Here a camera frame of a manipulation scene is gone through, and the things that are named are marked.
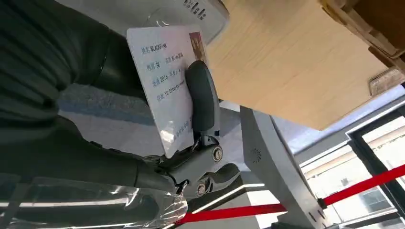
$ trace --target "white device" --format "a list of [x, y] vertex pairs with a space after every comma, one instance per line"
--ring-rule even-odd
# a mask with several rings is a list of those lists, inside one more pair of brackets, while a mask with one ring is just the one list
[[57, 0], [125, 36], [127, 29], [198, 24], [209, 44], [227, 26], [220, 0]]

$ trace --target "photo on card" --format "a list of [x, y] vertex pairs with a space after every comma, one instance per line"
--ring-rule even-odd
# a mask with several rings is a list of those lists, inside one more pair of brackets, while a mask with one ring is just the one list
[[207, 58], [205, 57], [205, 50], [203, 40], [201, 38], [200, 32], [192, 32], [190, 35], [190, 41], [192, 44], [192, 49], [195, 54], [195, 59], [199, 61], [203, 61], [207, 64]]

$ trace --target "metal screw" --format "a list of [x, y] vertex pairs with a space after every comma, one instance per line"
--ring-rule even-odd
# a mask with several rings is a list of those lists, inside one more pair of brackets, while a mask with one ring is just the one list
[[201, 183], [197, 186], [197, 195], [201, 196], [205, 193], [205, 184]]
[[222, 160], [222, 155], [223, 155], [222, 154], [222, 149], [220, 147], [216, 147], [213, 150], [213, 160], [215, 162], [218, 162], [218, 161]]

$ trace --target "dark grey sleeve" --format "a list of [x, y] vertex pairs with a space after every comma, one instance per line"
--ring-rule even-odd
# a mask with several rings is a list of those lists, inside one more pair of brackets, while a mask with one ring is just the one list
[[58, 116], [72, 83], [145, 98], [124, 37], [53, 0], [0, 0], [0, 173], [171, 191], [141, 158], [85, 141]]
[[0, 128], [8, 140], [47, 134], [72, 83], [145, 98], [124, 37], [53, 0], [1, 0]]

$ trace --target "light wood panel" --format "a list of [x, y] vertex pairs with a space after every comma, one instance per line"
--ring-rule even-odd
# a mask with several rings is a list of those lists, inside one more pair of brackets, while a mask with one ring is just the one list
[[219, 97], [315, 129], [371, 99], [386, 67], [315, 0], [223, 0], [231, 23], [210, 44]]

